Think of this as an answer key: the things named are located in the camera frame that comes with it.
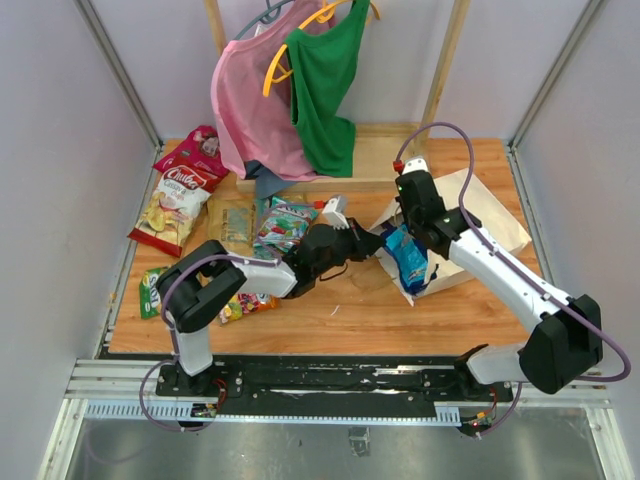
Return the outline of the blue snack packet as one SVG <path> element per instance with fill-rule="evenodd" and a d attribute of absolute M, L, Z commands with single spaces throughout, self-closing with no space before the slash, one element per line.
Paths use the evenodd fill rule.
<path fill-rule="evenodd" d="M 428 251 L 408 233 L 405 225 L 382 224 L 384 251 L 391 257 L 398 270 L 397 278 L 403 291 L 418 296 L 437 278 L 439 265 L 431 264 Z"/>

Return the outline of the teal Fox's candy bag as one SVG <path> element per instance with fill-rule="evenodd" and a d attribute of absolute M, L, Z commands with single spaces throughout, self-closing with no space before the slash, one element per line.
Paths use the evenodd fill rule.
<path fill-rule="evenodd" d="M 318 216 L 301 196 L 271 196 L 254 201 L 253 254 L 260 259 L 284 256 L 295 247 Z"/>

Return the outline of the teal chips snack bag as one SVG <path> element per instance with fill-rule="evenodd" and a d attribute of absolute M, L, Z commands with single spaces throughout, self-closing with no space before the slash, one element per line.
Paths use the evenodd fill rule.
<path fill-rule="evenodd" d="M 256 207 L 251 199 L 207 201 L 206 235 L 219 241 L 227 251 L 249 255 L 253 249 Z"/>

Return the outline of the orange candy bag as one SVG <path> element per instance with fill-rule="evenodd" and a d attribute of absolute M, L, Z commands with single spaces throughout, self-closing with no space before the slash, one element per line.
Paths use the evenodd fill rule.
<path fill-rule="evenodd" d="M 227 325 L 257 313 L 278 308 L 280 300 L 272 295 L 238 293 L 222 308 L 218 315 L 220 325 Z"/>

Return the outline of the pink REAL snack bag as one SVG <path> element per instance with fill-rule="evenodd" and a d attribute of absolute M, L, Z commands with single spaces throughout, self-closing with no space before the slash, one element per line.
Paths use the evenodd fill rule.
<path fill-rule="evenodd" d="M 153 168 L 164 173 L 176 164 L 188 166 L 207 181 L 206 189 L 212 192 L 227 176 L 229 170 L 221 160 L 217 130 L 201 125 L 190 132 L 177 147 L 156 161 Z"/>

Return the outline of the red Chulpi snack bag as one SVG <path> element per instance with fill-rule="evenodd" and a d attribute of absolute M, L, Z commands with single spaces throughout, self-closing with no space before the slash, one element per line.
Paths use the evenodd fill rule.
<path fill-rule="evenodd" d="M 128 238 L 179 258 L 200 211 L 221 179 L 184 160 L 160 176 Z"/>

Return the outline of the green Fox's candy bag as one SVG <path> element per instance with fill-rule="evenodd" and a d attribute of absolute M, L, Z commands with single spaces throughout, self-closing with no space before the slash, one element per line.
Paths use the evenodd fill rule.
<path fill-rule="evenodd" d="M 156 283 L 169 269 L 168 266 L 146 270 L 139 283 L 139 310 L 140 318 L 148 320 L 160 314 L 161 297 Z"/>

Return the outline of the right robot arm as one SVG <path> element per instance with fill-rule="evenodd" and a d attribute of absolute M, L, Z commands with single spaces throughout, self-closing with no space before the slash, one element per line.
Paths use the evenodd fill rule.
<path fill-rule="evenodd" d="M 480 280 L 529 334 L 524 343 L 479 345 L 461 355 L 455 392 L 474 400 L 489 384 L 528 382 L 555 394 L 603 357 L 601 311 L 588 295 L 574 298 L 543 281 L 460 208 L 449 209 L 424 169 L 406 167 L 396 180 L 403 223 L 430 253 Z"/>

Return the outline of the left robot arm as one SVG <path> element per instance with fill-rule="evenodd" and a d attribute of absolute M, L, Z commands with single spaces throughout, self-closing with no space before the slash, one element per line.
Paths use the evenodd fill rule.
<path fill-rule="evenodd" d="M 328 271 L 363 262 L 384 240 L 349 218 L 342 228 L 312 226 L 279 260 L 235 255 L 209 240 L 165 271 L 156 282 L 161 316 L 170 328 L 176 359 L 163 366 L 161 396 L 211 396 L 219 384 L 209 342 L 209 325 L 241 293 L 295 299 Z"/>

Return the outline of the blue cloth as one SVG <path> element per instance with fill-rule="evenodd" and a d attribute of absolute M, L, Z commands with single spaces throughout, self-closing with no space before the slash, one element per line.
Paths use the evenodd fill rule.
<path fill-rule="evenodd" d="M 254 181 L 255 197 L 266 199 L 296 184 L 296 181 L 285 180 L 273 173 L 258 160 L 250 160 L 245 164 L 245 179 Z"/>

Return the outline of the pink mesh shirt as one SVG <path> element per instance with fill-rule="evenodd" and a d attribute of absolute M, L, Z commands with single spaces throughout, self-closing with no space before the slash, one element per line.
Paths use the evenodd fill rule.
<path fill-rule="evenodd" d="M 231 41 L 217 62 L 211 100 L 221 160 L 241 179 L 252 160 L 284 180 L 316 177 L 291 123 L 289 84 L 274 85 L 265 97 L 263 83 L 285 38 L 321 6 L 320 1 L 295 1 L 261 34 Z"/>

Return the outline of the green tank top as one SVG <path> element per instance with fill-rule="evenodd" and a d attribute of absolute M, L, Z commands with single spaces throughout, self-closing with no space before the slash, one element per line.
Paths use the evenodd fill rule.
<path fill-rule="evenodd" d="M 355 1 L 336 26 L 321 34 L 294 30 L 285 40 L 293 70 L 291 123 L 313 172 L 347 178 L 353 174 L 355 124 L 338 115 L 357 71 L 370 3 Z"/>

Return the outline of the grey-blue clothes hanger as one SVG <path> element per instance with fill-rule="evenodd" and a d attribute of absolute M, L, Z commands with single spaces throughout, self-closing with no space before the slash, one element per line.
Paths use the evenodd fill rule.
<path fill-rule="evenodd" d="M 234 37 L 235 40 L 241 40 L 254 26 L 258 24 L 270 25 L 276 21 L 281 15 L 282 9 L 285 5 L 291 3 L 293 0 L 279 0 L 272 2 L 270 0 L 265 1 L 266 8 L 257 15 L 254 19 L 248 22 Z"/>

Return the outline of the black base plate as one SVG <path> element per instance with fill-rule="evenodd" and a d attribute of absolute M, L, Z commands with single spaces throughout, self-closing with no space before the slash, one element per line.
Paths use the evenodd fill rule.
<path fill-rule="evenodd" d="M 155 393 L 164 382 L 161 368 Z M 492 403 L 505 397 L 497 385 L 466 385 L 451 357 L 216 355 L 214 370 L 221 377 L 211 396 L 169 396 L 220 396 L 222 408 L 251 413 L 360 414 L 394 407 L 418 412 L 438 402 Z"/>

